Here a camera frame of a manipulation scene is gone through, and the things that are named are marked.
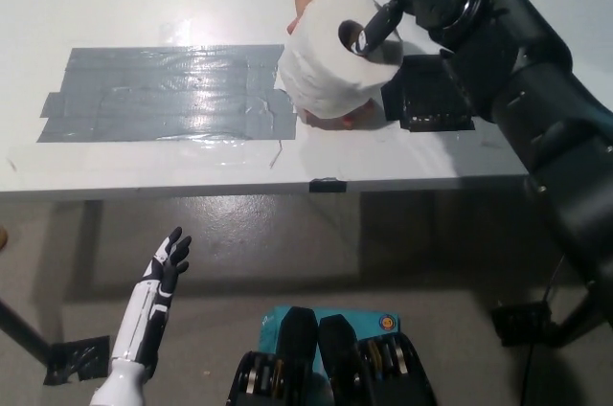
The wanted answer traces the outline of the person's bare hand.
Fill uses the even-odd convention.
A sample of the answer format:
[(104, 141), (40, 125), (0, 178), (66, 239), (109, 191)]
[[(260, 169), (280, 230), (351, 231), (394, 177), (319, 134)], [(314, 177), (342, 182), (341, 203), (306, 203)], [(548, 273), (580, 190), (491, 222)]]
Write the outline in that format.
[(352, 71), (368, 62), (342, 46), (338, 24), (306, 14), (297, 17), (279, 60), (278, 77), (307, 122), (352, 128), (374, 109), (374, 88)]

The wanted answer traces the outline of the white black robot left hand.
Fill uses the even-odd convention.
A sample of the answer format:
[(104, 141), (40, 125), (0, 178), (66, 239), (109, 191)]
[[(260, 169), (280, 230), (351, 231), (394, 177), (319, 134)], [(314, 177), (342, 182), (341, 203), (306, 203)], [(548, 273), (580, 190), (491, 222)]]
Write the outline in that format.
[(192, 238), (177, 227), (157, 248), (132, 290), (113, 359), (140, 364), (148, 375), (154, 373), (178, 277), (189, 268), (191, 242)]

